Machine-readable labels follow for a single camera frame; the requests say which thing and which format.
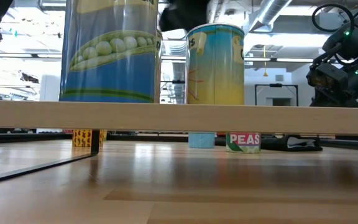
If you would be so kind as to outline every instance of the red label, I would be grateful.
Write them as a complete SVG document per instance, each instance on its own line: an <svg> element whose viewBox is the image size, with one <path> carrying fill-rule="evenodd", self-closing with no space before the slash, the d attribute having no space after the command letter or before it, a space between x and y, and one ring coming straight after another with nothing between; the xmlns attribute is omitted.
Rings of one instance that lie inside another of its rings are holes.
<svg viewBox="0 0 358 224"><path fill-rule="evenodd" d="M230 133L230 143L238 146L258 146L260 134L258 133Z"/></svg>

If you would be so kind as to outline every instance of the yellow can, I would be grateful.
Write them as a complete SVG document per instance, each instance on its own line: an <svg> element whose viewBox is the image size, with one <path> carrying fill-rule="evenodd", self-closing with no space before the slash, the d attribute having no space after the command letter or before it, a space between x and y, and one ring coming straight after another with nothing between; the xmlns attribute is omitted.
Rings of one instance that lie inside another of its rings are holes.
<svg viewBox="0 0 358 224"><path fill-rule="evenodd" d="M187 35L188 104L244 104L244 32L230 24L206 24Z"/></svg>

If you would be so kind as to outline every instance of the tall can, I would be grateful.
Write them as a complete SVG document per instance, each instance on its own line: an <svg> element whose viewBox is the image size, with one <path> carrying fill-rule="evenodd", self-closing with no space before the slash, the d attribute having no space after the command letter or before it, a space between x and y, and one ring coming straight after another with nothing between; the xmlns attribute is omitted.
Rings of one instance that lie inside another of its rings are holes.
<svg viewBox="0 0 358 224"><path fill-rule="evenodd" d="M189 31L186 99L189 104L244 104L244 31L206 24Z"/></svg>
<svg viewBox="0 0 358 224"><path fill-rule="evenodd" d="M154 103L160 103L161 93L161 53L162 53L162 33L157 30L157 48L155 52L155 99Z"/></svg>
<svg viewBox="0 0 358 224"><path fill-rule="evenodd" d="M153 103L157 0L67 0L60 101Z"/></svg>

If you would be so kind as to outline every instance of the wooden floor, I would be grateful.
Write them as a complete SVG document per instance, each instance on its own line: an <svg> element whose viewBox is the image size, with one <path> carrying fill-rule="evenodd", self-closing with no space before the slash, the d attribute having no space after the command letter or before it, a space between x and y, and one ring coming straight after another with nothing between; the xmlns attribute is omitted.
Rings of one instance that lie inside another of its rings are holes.
<svg viewBox="0 0 358 224"><path fill-rule="evenodd" d="M0 182L0 223L358 223L358 151L224 150L109 141L98 157Z"/></svg>
<svg viewBox="0 0 358 224"><path fill-rule="evenodd" d="M72 150L71 141L41 141L0 144L0 174L87 154Z"/></svg>

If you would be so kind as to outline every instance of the blue can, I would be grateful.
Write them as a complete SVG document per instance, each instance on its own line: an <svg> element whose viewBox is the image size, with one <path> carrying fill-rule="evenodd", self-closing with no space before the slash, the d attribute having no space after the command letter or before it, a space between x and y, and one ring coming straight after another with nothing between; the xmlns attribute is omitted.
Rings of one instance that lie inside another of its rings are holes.
<svg viewBox="0 0 358 224"><path fill-rule="evenodd" d="M153 103L157 0L68 0L60 101Z"/></svg>

